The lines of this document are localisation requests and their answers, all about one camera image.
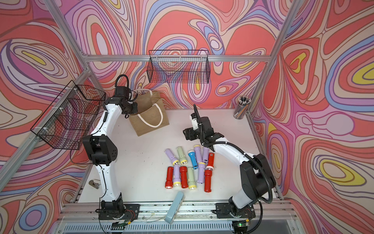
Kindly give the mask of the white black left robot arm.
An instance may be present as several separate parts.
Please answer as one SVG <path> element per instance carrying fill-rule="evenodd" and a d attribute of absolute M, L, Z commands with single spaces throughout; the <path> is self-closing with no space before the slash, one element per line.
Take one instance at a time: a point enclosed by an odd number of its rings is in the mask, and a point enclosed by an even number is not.
<path fill-rule="evenodd" d="M 118 148 L 111 140 L 111 134 L 120 116 L 128 118 L 138 111 L 135 102 L 138 95 L 132 95 L 129 84 L 127 75 L 116 78 L 115 93 L 104 101 L 104 113 L 97 127 L 82 140 L 89 161 L 98 171 L 102 186 L 103 195 L 99 198 L 97 209 L 99 220 L 119 220 L 126 212 L 115 174 Z"/>

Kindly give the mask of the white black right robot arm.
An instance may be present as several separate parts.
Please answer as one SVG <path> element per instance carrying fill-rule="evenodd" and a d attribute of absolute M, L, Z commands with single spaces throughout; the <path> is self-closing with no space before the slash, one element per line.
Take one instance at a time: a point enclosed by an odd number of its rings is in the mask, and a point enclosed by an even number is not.
<path fill-rule="evenodd" d="M 246 208 L 261 201 L 271 204 L 276 180 L 267 158 L 262 154 L 253 155 L 229 142 L 224 135 L 215 132 L 208 117 L 201 117 L 196 105 L 191 114 L 192 127 L 183 130 L 186 140 L 199 140 L 201 145 L 227 158 L 239 166 L 240 191 L 229 198 L 229 211 L 222 215 L 238 217 Z"/>

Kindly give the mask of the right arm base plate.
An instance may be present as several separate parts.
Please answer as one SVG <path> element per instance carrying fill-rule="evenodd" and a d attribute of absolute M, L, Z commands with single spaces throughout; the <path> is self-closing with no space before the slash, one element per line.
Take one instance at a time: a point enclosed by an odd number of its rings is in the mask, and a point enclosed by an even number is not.
<path fill-rule="evenodd" d="M 216 203 L 215 210 L 212 210 L 218 218 L 236 218 L 236 219 L 253 219 L 256 217 L 253 206 L 246 205 L 243 208 L 237 208 L 231 203 Z"/>

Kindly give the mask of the brown burlap tote bag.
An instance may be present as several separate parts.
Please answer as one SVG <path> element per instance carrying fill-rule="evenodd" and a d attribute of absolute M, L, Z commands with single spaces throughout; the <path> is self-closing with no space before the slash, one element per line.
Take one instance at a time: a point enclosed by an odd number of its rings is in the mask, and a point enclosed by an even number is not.
<path fill-rule="evenodd" d="M 138 94 L 135 100 L 138 112 L 130 115 L 129 120 L 138 137 L 169 125 L 164 103 L 158 91 L 136 89 L 135 93 Z"/>

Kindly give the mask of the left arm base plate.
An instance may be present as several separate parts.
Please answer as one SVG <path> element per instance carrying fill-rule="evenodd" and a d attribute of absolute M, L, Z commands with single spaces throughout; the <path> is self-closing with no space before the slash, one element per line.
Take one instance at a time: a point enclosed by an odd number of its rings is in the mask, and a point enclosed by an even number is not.
<path fill-rule="evenodd" d="M 107 209 L 98 208 L 99 220 L 127 220 L 134 221 L 138 219 L 140 204 L 124 204 L 122 207 Z"/>

